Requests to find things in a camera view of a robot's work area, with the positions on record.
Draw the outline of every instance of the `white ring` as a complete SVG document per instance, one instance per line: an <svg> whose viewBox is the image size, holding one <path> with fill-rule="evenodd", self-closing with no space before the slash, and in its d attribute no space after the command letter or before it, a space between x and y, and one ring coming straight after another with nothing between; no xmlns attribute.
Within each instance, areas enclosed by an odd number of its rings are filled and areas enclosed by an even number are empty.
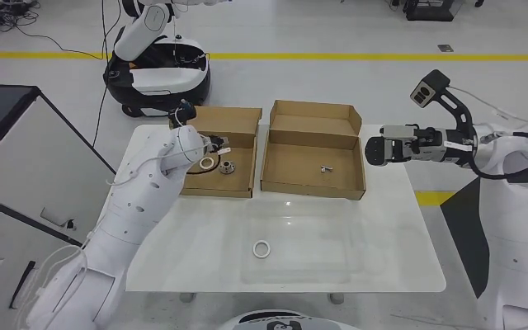
<svg viewBox="0 0 528 330"><path fill-rule="evenodd" d="M204 165L204 161L205 160L211 161L211 164L208 165L208 166L205 166ZM205 158L202 158L200 160L200 167L201 167L202 170L209 170L209 169L213 168L214 165L215 165L215 160L213 158L211 158L211 157L205 157Z"/></svg>
<svg viewBox="0 0 528 330"><path fill-rule="evenodd" d="M257 245L258 244L264 244L266 245L267 247L267 252L264 253L264 254L258 254L257 253ZM253 245L253 254L255 255L255 257L259 258L259 259L264 259L265 257L269 256L270 255L270 252L271 252L271 247L270 247L270 244L266 241L258 241L255 243L255 245Z"/></svg>

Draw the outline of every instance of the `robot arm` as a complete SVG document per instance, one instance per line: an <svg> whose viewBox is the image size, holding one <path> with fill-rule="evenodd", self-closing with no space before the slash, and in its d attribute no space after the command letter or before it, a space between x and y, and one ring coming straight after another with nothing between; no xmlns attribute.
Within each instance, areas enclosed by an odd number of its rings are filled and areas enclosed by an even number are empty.
<svg viewBox="0 0 528 330"><path fill-rule="evenodd" d="M134 61L163 33L165 26L180 12L177 4L213 6L228 0L122 0L125 12L135 20L120 34L115 54L125 61Z"/></svg>
<svg viewBox="0 0 528 330"><path fill-rule="evenodd" d="M196 116L192 105L184 103L179 110L170 115L175 128L151 134L116 178L105 214L82 255L37 290L38 300L26 320L29 329L96 330L111 321L135 253L174 204L187 171L227 142L185 125Z"/></svg>
<svg viewBox="0 0 528 330"><path fill-rule="evenodd" d="M411 99L421 108L433 101L440 103L454 116L456 128L385 125L380 130L381 136L369 139L365 146L369 164L384 166L424 160L470 167L479 177L491 180L528 176L528 133L495 124L474 125L467 106L447 91L449 84L448 77L433 70L414 89ZM514 161L518 164L521 159L520 166L515 166L516 172L504 174L502 164L513 154L525 157Z"/></svg>

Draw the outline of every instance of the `transparent plastic tray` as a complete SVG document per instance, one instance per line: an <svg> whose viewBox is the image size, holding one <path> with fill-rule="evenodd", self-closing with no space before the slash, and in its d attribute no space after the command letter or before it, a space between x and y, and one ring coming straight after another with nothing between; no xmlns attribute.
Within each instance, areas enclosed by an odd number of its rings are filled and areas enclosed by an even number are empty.
<svg viewBox="0 0 528 330"><path fill-rule="evenodd" d="M250 200L242 214L241 278L246 283L346 283L351 240L347 200ZM257 258L265 240L271 252Z"/></svg>

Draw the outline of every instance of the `yellow floor line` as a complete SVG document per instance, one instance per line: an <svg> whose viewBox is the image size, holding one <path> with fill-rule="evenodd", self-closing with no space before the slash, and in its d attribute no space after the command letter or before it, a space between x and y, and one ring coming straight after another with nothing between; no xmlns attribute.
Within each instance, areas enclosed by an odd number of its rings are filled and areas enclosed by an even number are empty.
<svg viewBox="0 0 528 330"><path fill-rule="evenodd" d="M101 57L99 53L89 53ZM527 62L528 54L383 54L383 53L211 53L215 60ZM0 59L91 59L71 52L0 52Z"/></svg>
<svg viewBox="0 0 528 330"><path fill-rule="evenodd" d="M414 191L420 206L440 206L456 191Z"/></svg>

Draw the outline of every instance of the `cardboard box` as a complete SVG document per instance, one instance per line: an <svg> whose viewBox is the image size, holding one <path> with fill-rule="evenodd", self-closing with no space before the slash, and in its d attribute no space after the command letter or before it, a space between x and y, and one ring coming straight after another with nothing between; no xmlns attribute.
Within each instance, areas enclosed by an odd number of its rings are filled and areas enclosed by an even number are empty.
<svg viewBox="0 0 528 330"><path fill-rule="evenodd" d="M229 138L230 153L221 156L222 161L232 161L235 171L222 174L218 170L200 175L187 175L183 195L252 198L257 158L257 129L262 109L224 108L197 106L197 116L189 120L203 135ZM206 154L215 161L216 154ZM203 171L199 164L189 172Z"/></svg>
<svg viewBox="0 0 528 330"><path fill-rule="evenodd" d="M353 106L276 101L261 189L360 200L365 193L361 117ZM321 166L332 167L321 172Z"/></svg>

